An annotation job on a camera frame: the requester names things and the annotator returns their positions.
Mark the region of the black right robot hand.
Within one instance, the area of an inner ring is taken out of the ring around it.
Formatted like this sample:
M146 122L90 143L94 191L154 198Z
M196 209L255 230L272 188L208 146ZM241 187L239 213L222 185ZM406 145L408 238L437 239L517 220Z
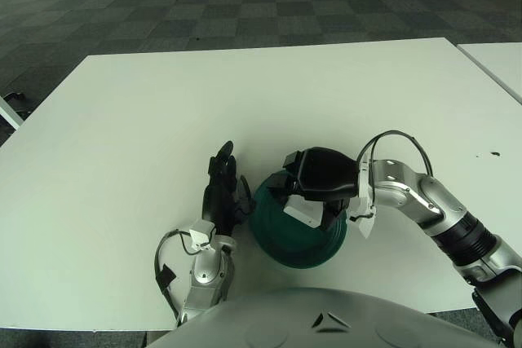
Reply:
M287 155L282 171L268 178L267 188L285 214L327 231L358 195L358 167L334 149L307 148Z

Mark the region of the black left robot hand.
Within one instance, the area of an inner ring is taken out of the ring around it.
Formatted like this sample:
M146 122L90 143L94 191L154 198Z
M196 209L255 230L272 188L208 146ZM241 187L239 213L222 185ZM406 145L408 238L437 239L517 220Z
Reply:
M209 183L202 201L203 220L215 225L215 233L231 236L236 225L243 224L254 212L256 201L244 175L237 177L237 161L232 140L210 158Z

